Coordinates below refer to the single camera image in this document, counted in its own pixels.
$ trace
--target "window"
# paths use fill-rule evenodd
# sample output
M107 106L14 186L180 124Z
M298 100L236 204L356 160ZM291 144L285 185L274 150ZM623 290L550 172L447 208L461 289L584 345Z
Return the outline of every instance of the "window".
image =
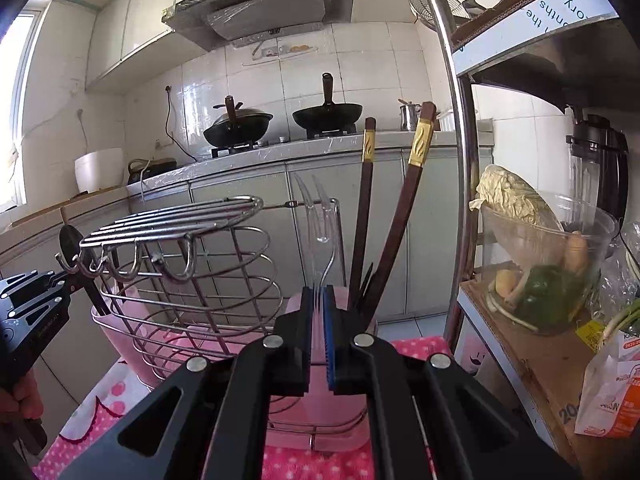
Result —
M23 10L0 41L0 212L24 202L20 146L20 108L27 66L40 10Z

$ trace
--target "transparent plastic bowl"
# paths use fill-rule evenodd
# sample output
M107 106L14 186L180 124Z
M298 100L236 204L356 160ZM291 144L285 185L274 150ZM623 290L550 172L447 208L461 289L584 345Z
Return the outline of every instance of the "transparent plastic bowl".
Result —
M539 194L564 232L514 220L483 205L481 280L494 315L551 335L575 324L618 223L580 200Z

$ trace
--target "yellow label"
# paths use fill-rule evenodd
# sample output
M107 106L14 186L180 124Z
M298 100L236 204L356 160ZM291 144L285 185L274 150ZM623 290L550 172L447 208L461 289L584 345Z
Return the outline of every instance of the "yellow label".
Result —
M376 146L376 131L364 130L364 138L362 139L362 161L373 162L373 154Z
M594 319L582 325L575 331L575 334L582 339L594 353L598 353L598 341L604 330L604 325Z
M409 164L423 167L427 153L429 153L432 135L433 123L426 119L418 120L418 126L415 129L414 144L411 146L411 153L409 154Z

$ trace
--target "gold chopstick band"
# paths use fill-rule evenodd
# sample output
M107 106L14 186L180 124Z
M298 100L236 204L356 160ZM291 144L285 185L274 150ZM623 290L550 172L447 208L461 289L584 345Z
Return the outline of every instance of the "gold chopstick band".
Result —
M411 153L409 154L409 164L420 168L423 167L427 153L429 153L432 135L433 123L427 119L418 120L418 126L415 129L414 143L411 146Z
M362 161L373 162L373 154L376 147L376 131L364 130L364 138L362 139Z

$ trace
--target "human hand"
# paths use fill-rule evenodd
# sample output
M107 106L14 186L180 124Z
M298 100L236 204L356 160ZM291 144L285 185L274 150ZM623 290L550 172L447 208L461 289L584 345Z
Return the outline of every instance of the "human hand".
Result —
M22 418L40 418L43 411L33 371L18 381L13 395L0 388L0 422L7 422L12 413L19 413Z

